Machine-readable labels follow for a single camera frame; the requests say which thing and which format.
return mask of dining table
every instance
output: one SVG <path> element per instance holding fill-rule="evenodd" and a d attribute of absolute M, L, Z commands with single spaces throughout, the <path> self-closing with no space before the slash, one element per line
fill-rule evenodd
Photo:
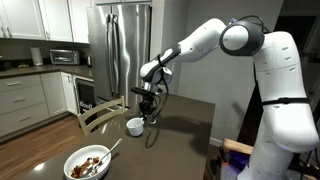
<path fill-rule="evenodd" d="M 75 151 L 89 145 L 109 149 L 122 138 L 111 153 L 105 180 L 202 180 L 215 104 L 169 95 L 155 124 L 144 123 L 142 135 L 130 135 L 126 123 L 140 117 L 136 105 L 85 136 L 70 149 L 53 156 L 24 174 L 23 180 L 64 180 L 64 164 Z"/>

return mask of stainless steel refrigerator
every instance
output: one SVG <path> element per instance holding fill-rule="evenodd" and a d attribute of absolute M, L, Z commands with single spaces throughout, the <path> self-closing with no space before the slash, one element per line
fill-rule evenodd
<path fill-rule="evenodd" d="M 125 96 L 132 107 L 142 87 L 140 68 L 149 60 L 151 11 L 148 4 L 96 6 L 87 9 L 96 103 Z"/>

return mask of backsplash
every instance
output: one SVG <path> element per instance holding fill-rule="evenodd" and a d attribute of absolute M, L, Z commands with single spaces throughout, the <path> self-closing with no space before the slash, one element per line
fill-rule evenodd
<path fill-rule="evenodd" d="M 90 51 L 89 44 L 0 38 L 0 55 L 3 60 L 32 59 L 30 47 L 39 47 L 43 59 L 50 58 L 50 49 L 82 50 L 85 52 L 85 56 Z"/>

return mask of wooden floor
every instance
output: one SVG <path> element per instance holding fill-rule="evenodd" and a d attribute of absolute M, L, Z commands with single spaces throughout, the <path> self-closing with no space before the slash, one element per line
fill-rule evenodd
<path fill-rule="evenodd" d="M 38 164 L 72 147 L 84 137 L 70 115 L 0 146 L 1 179 L 18 179 Z"/>

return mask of white bowl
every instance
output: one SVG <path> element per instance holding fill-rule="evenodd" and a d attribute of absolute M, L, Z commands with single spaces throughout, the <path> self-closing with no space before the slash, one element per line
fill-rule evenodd
<path fill-rule="evenodd" d="M 65 162 L 63 170 L 64 174 L 66 175 L 67 179 L 69 180 L 95 180 L 100 179 L 109 169 L 110 160 L 111 160 L 111 153 L 108 154 L 102 161 L 103 164 L 98 169 L 98 173 L 91 177 L 83 177 L 83 178 L 73 178 L 71 177 L 71 171 L 74 167 L 81 166 L 86 160 L 91 157 L 99 157 L 101 159 L 105 154 L 109 152 L 109 149 L 102 145 L 91 145 L 86 146 L 84 148 L 79 149 L 78 151 L 74 152 Z"/>

